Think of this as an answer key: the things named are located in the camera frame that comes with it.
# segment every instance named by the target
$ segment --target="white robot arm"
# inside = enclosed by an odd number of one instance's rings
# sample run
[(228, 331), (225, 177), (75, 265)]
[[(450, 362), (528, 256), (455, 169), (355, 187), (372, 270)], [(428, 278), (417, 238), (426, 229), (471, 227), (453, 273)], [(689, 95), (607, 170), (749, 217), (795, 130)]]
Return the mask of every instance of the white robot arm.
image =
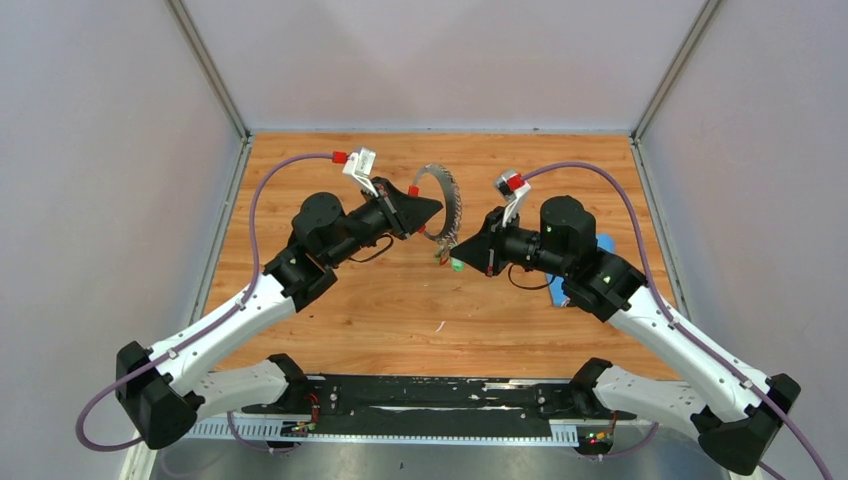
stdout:
[[(595, 218), (570, 196), (546, 200), (539, 231), (519, 226), (518, 207), (530, 187), (514, 171), (495, 187), (508, 202), (492, 210), (480, 231), (457, 245), (451, 256), (496, 276), (510, 264), (564, 278), (570, 306), (591, 313), (648, 347), (685, 382), (658, 382), (610, 362), (592, 359), (574, 376), (573, 405), (584, 414), (625, 411), (697, 439), (704, 451), (731, 471), (750, 474), (782, 426), (753, 391), (756, 386), (786, 412), (800, 393), (787, 375), (766, 376), (697, 329), (668, 302), (662, 311), (645, 275), (626, 260), (598, 247)], [(683, 334), (691, 333), (749, 380), (716, 361)]]
[[(345, 213), (339, 199), (327, 192), (303, 202), (292, 219), (288, 245), (255, 276), (247, 301), (245, 289), (149, 349), (132, 342), (118, 352), (119, 379), (164, 358), (116, 391), (148, 447), (172, 444), (199, 419), (247, 405), (284, 402), (293, 377), (303, 378), (285, 355), (248, 368), (210, 371), (254, 335), (321, 296), (336, 282), (334, 269), (360, 249), (387, 235), (406, 239), (442, 209), (437, 200), (407, 195), (383, 178), (368, 178), (373, 160), (373, 152), (361, 149), (345, 165), (344, 173), (363, 193), (359, 208)], [(178, 347), (200, 333), (187, 347)]]

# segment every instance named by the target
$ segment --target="white wall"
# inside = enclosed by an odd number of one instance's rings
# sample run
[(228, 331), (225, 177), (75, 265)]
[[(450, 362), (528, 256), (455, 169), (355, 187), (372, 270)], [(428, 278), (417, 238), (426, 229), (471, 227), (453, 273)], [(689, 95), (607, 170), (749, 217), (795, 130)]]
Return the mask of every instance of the white wall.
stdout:
[(3, 2), (0, 45), (0, 478), (112, 479), (76, 415), (187, 321), (236, 137), (162, 1)]
[(187, 0), (253, 129), (635, 127), (703, 0)]
[[(848, 4), (725, 2), (645, 141), (684, 295), (716, 340), (801, 383), (837, 477), (848, 398)], [(784, 429), (766, 460), (819, 478)]]

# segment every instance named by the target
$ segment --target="metal ring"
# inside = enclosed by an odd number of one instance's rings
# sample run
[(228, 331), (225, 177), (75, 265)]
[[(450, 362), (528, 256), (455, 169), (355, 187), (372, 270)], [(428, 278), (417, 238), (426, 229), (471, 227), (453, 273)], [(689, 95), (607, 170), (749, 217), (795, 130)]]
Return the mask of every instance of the metal ring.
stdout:
[(418, 186), (421, 177), (426, 173), (436, 178), (442, 188), (442, 194), (445, 196), (445, 225), (436, 235), (428, 233), (426, 230), (422, 233), (434, 242), (452, 246), (450, 244), (457, 242), (459, 222), (462, 218), (462, 198), (459, 196), (459, 185), (457, 185), (450, 171), (438, 163), (424, 165), (415, 174), (415, 180), (412, 181), (412, 184)]

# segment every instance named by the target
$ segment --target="black wire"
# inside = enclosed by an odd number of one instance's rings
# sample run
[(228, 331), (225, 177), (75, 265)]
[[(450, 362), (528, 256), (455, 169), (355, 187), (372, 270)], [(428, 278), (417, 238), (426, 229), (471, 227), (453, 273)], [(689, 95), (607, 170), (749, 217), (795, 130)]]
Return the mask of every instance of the black wire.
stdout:
[(519, 284), (515, 283), (515, 280), (512, 279), (512, 267), (514, 267), (514, 266), (515, 266), (514, 263), (511, 263), (509, 265), (509, 268), (506, 271), (506, 278), (509, 279), (509, 283), (515, 285), (516, 287), (518, 287), (522, 290), (541, 290), (543, 288), (548, 288), (548, 286), (550, 284), (554, 283), (554, 278), (556, 278), (554, 276), (551, 276), (551, 279), (550, 279), (550, 281), (548, 281), (548, 283), (546, 283), (544, 285), (536, 285), (535, 287), (528, 287), (528, 286), (525, 286), (525, 285), (519, 285)]
[(380, 255), (382, 255), (382, 254), (386, 253), (386, 252), (387, 252), (390, 248), (392, 248), (392, 245), (394, 245), (394, 244), (395, 244), (395, 239), (394, 239), (394, 238), (392, 238), (392, 236), (391, 236), (391, 235), (389, 235), (389, 234), (381, 235), (381, 236), (377, 237), (377, 240), (379, 240), (379, 239), (381, 239), (381, 238), (388, 238), (388, 239), (389, 239), (389, 244), (388, 244), (388, 245), (386, 245), (385, 247), (383, 247), (383, 248), (382, 248), (379, 252), (375, 253), (374, 255), (371, 255), (370, 257), (368, 257), (368, 258), (366, 258), (366, 259), (364, 259), (364, 260), (357, 260), (357, 259), (355, 259), (355, 258), (353, 258), (353, 257), (349, 258), (348, 260), (350, 260), (351, 262), (356, 262), (356, 263), (368, 263), (368, 262), (370, 262), (371, 260), (374, 260), (375, 258), (379, 257)]

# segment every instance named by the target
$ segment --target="wooden table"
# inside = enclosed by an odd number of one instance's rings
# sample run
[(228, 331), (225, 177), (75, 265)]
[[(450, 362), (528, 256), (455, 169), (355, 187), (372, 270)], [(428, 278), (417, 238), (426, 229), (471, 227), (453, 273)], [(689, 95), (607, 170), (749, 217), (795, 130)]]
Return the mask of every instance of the wooden table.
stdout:
[[(503, 204), (492, 186), (503, 171), (529, 172), (568, 159), (594, 163), (612, 173), (636, 205), (654, 274), (663, 294), (671, 298), (624, 136), (260, 134), (247, 164), (207, 310), (230, 298), (250, 277), (248, 210), (265, 172), (292, 155), (351, 151), (358, 146), (377, 152), (372, 175), (386, 177), (402, 190), (422, 165), (447, 166), (462, 193), (460, 240), (476, 233), (484, 215)], [(616, 252), (640, 265), (626, 210), (601, 177), (561, 169), (537, 177), (532, 185), (522, 210), (522, 226), (538, 228), (542, 202), (570, 194), (597, 217), (599, 233), (613, 236)], [(334, 193), (347, 210), (362, 202), (358, 190), (341, 174), (340, 165), (309, 160), (284, 168), (268, 184), (258, 207), (262, 262), (286, 245), (292, 217), (301, 202), (318, 191)], [(441, 199), (435, 181), (422, 183), (421, 195)], [(441, 215), (433, 220), (434, 226), (441, 224)], [(221, 367), (242, 367), (285, 352), (308, 372), (569, 378), (594, 356), (640, 375), (677, 378), (627, 335), (577, 309), (552, 306), (547, 290), (519, 290), (505, 274), (487, 278), (468, 267), (459, 273), (440, 267), (432, 258), (435, 249), (435, 243), (415, 235), (395, 241), (389, 252), (371, 263), (343, 264), (337, 271), (339, 281), (320, 299), (253, 338)], [(539, 272), (516, 269), (515, 273), (516, 282), (544, 283)]]

